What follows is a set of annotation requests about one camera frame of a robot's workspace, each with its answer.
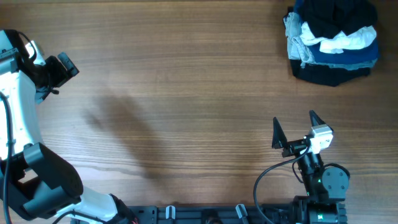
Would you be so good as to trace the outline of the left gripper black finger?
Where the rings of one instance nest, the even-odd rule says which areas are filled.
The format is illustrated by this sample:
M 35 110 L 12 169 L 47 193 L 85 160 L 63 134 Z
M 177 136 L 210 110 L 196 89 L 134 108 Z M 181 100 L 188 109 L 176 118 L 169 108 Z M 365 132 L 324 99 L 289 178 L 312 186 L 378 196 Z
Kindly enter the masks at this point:
M 79 74 L 79 69 L 75 66 L 75 64 L 72 62 L 72 60 L 69 58 L 69 56 L 65 52 L 61 52 L 58 54 L 58 59 L 62 63 L 62 65 L 66 68 L 67 73 L 70 77 L 75 77 L 76 75 Z
M 55 56 L 50 56 L 46 59 L 46 68 L 49 73 L 49 84 L 51 87 L 61 87 L 70 79 L 66 68 Z

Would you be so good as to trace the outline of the black t-shirt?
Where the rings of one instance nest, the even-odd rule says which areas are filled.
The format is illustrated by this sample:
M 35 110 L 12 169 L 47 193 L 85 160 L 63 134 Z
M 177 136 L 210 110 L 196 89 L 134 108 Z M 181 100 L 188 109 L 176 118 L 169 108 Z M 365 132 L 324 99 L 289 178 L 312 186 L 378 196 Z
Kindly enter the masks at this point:
M 367 0 L 304 0 L 297 12 L 316 38 L 351 35 L 378 20 L 376 7 Z

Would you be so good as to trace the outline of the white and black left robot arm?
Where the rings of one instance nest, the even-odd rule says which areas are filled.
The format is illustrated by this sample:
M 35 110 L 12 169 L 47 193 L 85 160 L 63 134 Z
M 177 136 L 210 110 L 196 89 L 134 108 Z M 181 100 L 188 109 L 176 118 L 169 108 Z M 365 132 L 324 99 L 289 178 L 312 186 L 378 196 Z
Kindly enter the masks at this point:
M 67 54 L 44 57 L 14 29 L 1 31 L 1 200 L 31 221 L 64 217 L 87 223 L 137 223 L 122 200 L 85 187 L 76 169 L 43 141 L 36 106 L 78 74 Z

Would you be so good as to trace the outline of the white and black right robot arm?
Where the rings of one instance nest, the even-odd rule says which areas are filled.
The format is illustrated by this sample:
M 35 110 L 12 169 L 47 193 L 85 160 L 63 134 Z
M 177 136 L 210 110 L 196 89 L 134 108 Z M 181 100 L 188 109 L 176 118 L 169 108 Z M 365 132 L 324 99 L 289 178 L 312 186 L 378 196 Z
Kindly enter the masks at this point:
M 311 129 L 302 139 L 288 141 L 277 118 L 273 119 L 272 148 L 282 149 L 282 157 L 292 157 L 298 165 L 306 196 L 296 196 L 289 204 L 289 223 L 346 223 L 346 199 L 350 173 L 335 163 L 325 164 L 320 152 L 333 140 L 333 129 L 313 110 Z

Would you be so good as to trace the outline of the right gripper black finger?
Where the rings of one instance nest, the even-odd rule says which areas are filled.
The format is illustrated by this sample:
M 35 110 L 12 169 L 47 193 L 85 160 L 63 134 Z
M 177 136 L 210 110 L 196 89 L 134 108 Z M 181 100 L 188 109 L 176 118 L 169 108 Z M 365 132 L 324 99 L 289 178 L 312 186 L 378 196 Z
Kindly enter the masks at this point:
M 272 148 L 281 149 L 287 145 L 287 138 L 284 131 L 276 117 L 273 118 L 273 136 L 272 136 Z
M 310 122 L 312 124 L 312 129 L 313 130 L 327 130 L 327 131 L 332 131 L 333 128 L 331 128 L 329 125 L 322 120 L 319 115 L 314 112 L 314 110 L 309 111 L 309 116 L 310 116 Z

